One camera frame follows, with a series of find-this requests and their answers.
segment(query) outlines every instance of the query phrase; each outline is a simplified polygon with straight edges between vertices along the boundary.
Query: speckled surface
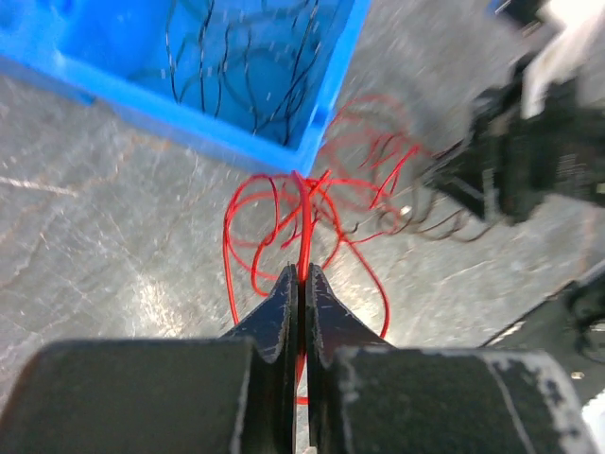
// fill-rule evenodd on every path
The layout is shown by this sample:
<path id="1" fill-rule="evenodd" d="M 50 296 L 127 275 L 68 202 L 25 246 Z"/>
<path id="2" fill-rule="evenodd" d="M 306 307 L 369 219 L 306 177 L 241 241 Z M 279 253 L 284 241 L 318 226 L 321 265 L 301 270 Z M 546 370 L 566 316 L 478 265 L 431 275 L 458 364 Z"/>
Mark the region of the speckled surface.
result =
<path id="1" fill-rule="evenodd" d="M 504 81 L 531 45 L 487 18 L 486 3 L 375 0 L 340 102 L 386 92 L 406 104 L 411 129 L 429 147 L 459 139 L 470 99 Z M 591 99 L 605 95 L 603 41 L 588 63 Z M 0 136 L 0 406 L 47 342 L 207 337 L 232 325 L 219 241 L 245 172 L 136 131 L 103 105 L 85 108 L 11 79 L 0 79 Z M 259 206 L 236 228 L 253 233 L 269 210 Z M 531 221 L 498 226 L 470 245 L 377 239 L 362 250 L 393 300 L 388 340 L 479 345 L 602 258 L 603 225 L 602 210 L 553 197 Z M 333 238 L 319 231 L 316 240 L 319 259 Z M 265 265 L 277 271 L 286 260 L 268 254 Z M 339 298 L 379 329 L 377 292 L 351 257 L 340 255 L 327 275 Z M 243 312 L 259 301 L 243 271 L 235 291 Z M 304 418 L 302 410 L 299 432 Z"/>

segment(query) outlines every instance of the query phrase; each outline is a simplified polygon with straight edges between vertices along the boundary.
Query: tangled red wire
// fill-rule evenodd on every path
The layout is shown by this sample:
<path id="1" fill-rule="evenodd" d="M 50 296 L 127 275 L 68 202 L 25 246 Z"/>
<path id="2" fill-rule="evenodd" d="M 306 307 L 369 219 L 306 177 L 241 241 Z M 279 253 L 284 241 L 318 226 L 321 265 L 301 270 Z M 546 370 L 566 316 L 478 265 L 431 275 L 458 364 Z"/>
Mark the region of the tangled red wire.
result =
<path id="1" fill-rule="evenodd" d="M 251 286 L 254 291 L 262 296 L 268 293 L 260 289 L 258 278 L 275 281 L 278 276 L 259 270 L 259 263 L 263 252 L 273 245 L 284 232 L 290 232 L 286 240 L 279 245 L 281 249 L 288 248 L 292 243 L 301 240 L 298 274 L 299 281 L 304 283 L 309 269 L 311 254 L 311 238 L 314 229 L 321 221 L 332 228 L 337 240 L 333 250 L 328 254 L 322 267 L 326 269 L 335 259 L 340 247 L 346 246 L 373 280 L 383 300 L 384 321 L 380 332 L 381 337 L 387 335 L 390 322 L 389 298 L 378 276 L 373 271 L 363 254 L 357 248 L 358 244 L 368 242 L 378 236 L 387 235 L 398 228 L 397 219 L 402 218 L 400 209 L 393 206 L 391 198 L 394 195 L 397 183 L 399 183 L 401 171 L 404 165 L 415 155 L 423 152 L 421 146 L 412 143 L 406 131 L 399 125 L 398 131 L 385 131 L 375 127 L 368 117 L 356 112 L 353 107 L 363 103 L 380 103 L 387 106 L 397 118 L 404 117 L 405 113 L 401 105 L 387 96 L 365 96 L 355 99 L 346 104 L 332 121 L 330 128 L 354 125 L 361 126 L 360 131 L 354 133 L 338 134 L 329 140 L 320 150 L 320 156 L 328 159 L 330 170 L 324 172 L 320 178 L 303 178 L 298 173 L 292 175 L 254 175 L 248 178 L 235 191 L 227 207 L 223 224 L 223 260 L 225 266 L 225 279 L 229 295 L 229 304 L 233 316 L 233 322 L 239 323 L 237 306 L 233 291 L 233 278 L 231 272 L 230 257 L 251 274 Z M 347 147 L 367 146 L 368 155 L 359 169 L 369 170 L 373 177 L 371 179 L 353 178 L 344 168 L 344 165 L 336 157 L 336 152 Z M 382 180 L 378 169 L 381 166 L 389 166 L 388 176 Z M 248 193 L 248 189 L 258 183 L 267 183 L 269 190 L 260 190 Z M 292 183 L 296 191 L 291 190 Z M 349 201 L 332 191 L 334 188 L 346 190 L 355 194 L 357 201 Z M 249 242 L 232 237 L 231 229 L 233 219 L 244 207 L 259 201 L 272 201 L 274 207 L 274 222 L 271 230 L 260 242 Z M 288 212 L 283 213 L 282 204 L 287 205 Z M 374 233 L 370 236 L 352 239 L 351 232 L 345 231 L 337 210 L 337 204 L 358 213 L 367 213 L 380 208 L 382 213 L 391 213 L 393 218 L 392 230 Z M 236 250 L 237 248 L 255 250 L 251 263 L 247 263 Z M 299 351 L 297 361 L 297 380 L 300 381 L 304 366 L 303 350 Z M 298 397 L 299 404 L 306 404 L 306 397 Z"/>

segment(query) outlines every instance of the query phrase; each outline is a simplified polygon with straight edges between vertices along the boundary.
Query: red cable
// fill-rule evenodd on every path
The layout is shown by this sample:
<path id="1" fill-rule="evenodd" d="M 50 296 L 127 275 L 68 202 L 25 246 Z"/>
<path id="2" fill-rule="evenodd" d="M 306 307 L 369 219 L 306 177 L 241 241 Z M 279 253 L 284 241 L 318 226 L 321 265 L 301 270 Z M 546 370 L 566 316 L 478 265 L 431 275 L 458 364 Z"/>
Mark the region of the red cable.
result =
<path id="1" fill-rule="evenodd" d="M 379 126 L 382 125 L 374 125 L 360 112 L 352 111 L 352 107 L 359 103 L 380 103 L 386 105 L 391 113 L 396 113 L 398 118 L 403 118 L 405 116 L 405 112 L 399 103 L 387 96 L 364 96 L 359 99 L 354 99 L 347 103 L 336 115 L 331 123 L 331 127 L 336 127 L 338 125 L 347 127 L 358 126 L 362 127 L 363 131 L 354 131 L 353 133 L 338 135 L 334 139 L 328 140 L 321 148 L 320 155 L 329 160 L 330 165 L 333 168 L 332 172 L 325 172 L 319 179 L 304 179 L 296 172 L 292 175 L 254 175 L 243 182 L 233 194 L 223 219 L 222 251 L 229 306 L 235 324 L 239 323 L 239 316 L 233 291 L 230 255 L 233 256 L 240 266 L 250 272 L 251 286 L 254 291 L 258 295 L 266 297 L 268 294 L 260 289 L 258 278 L 261 277 L 269 281 L 275 281 L 278 276 L 259 270 L 262 254 L 266 248 L 277 242 L 280 235 L 283 234 L 286 229 L 291 228 L 292 234 L 288 235 L 288 238 L 283 241 L 279 247 L 280 249 L 285 249 L 293 242 L 300 239 L 298 278 L 301 286 L 303 286 L 309 270 L 313 231 L 322 219 L 324 222 L 327 222 L 328 225 L 332 226 L 332 229 L 337 236 L 334 248 L 328 254 L 322 267 L 325 269 L 330 266 L 340 249 L 340 245 L 347 245 L 373 280 L 382 297 L 385 318 L 380 336 L 384 338 L 387 335 L 390 323 L 389 298 L 378 276 L 375 274 L 361 251 L 357 249 L 357 245 L 369 242 L 378 236 L 392 233 L 396 230 L 397 226 L 394 225 L 392 231 L 389 232 L 378 232 L 365 238 L 353 240 L 350 238 L 350 234 L 342 228 L 340 216 L 337 211 L 337 202 L 338 205 L 358 213 L 371 212 L 380 205 L 381 210 L 393 214 L 394 218 L 397 219 L 401 215 L 398 210 L 391 206 L 389 200 L 393 196 L 395 188 L 399 183 L 403 166 L 409 159 L 417 155 L 419 151 L 424 150 L 418 145 L 410 144 L 405 131 L 385 132 L 384 129 L 379 128 Z M 337 151 L 359 146 L 367 147 L 368 155 L 362 164 L 358 166 L 357 170 L 372 171 L 377 170 L 378 167 L 381 166 L 388 166 L 389 175 L 384 181 L 376 182 L 368 181 L 363 178 L 353 178 L 335 155 Z M 244 195 L 251 186 L 262 182 L 269 183 L 270 191 L 262 190 Z M 289 184 L 295 185 L 298 194 L 288 191 Z M 332 191 L 335 188 L 340 188 L 349 194 L 354 193 L 356 195 L 356 200 L 348 201 L 339 195 L 332 194 Z M 275 216 L 273 226 L 264 238 L 260 242 L 255 243 L 232 237 L 231 227 L 237 213 L 251 203 L 267 200 L 272 201 Z M 287 214 L 283 215 L 282 213 L 280 208 L 281 201 L 284 201 L 288 207 L 289 212 Z M 255 250 L 251 264 L 248 264 L 242 258 L 236 248 Z M 303 374 L 306 355 L 303 338 L 303 305 L 299 307 L 299 311 L 300 332 L 298 333 L 299 352 L 296 367 L 297 384 Z M 305 405 L 307 402 L 307 397 L 297 397 L 298 404 Z"/>

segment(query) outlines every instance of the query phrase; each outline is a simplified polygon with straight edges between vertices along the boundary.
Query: scratched table surface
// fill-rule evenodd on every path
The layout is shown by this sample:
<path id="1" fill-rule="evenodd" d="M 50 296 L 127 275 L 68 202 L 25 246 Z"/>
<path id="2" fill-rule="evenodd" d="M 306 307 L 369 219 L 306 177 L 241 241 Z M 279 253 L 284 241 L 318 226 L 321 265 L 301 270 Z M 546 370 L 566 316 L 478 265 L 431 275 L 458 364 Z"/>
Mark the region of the scratched table surface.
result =
<path id="1" fill-rule="evenodd" d="M 486 4 L 375 0 L 340 104 L 387 93 L 405 103 L 410 128 L 430 148 L 458 140 L 469 101 L 504 82 L 510 63 L 539 41 L 486 17 Z M 587 64 L 588 100 L 604 95 L 602 38 Z M 244 171 L 135 130 L 102 104 L 82 107 L 6 78 L 0 136 L 0 408 L 48 342 L 212 337 L 232 326 L 220 241 Z M 270 213 L 258 206 L 235 228 L 254 234 Z M 469 245 L 376 239 L 362 252 L 392 299 L 388 341 L 479 345 L 602 258 L 603 225 L 602 210 L 552 197 L 529 222 L 497 226 Z M 333 240 L 320 229 L 314 258 Z M 288 258 L 268 254 L 263 266 L 277 271 Z M 378 330 L 382 307 L 361 267 L 343 253 L 328 277 Z M 245 272 L 234 280 L 246 313 L 260 299 Z M 300 410 L 300 434 L 305 417 Z"/>

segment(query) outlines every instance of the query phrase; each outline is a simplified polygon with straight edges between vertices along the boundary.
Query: blue plastic box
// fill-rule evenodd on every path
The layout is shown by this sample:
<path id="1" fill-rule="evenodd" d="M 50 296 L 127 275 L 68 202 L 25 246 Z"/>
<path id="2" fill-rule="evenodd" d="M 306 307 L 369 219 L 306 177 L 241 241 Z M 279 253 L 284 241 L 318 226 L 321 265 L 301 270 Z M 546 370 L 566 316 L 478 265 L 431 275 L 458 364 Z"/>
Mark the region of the blue plastic box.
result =
<path id="1" fill-rule="evenodd" d="M 307 175 L 370 2 L 0 0 L 0 70 L 248 170 Z"/>

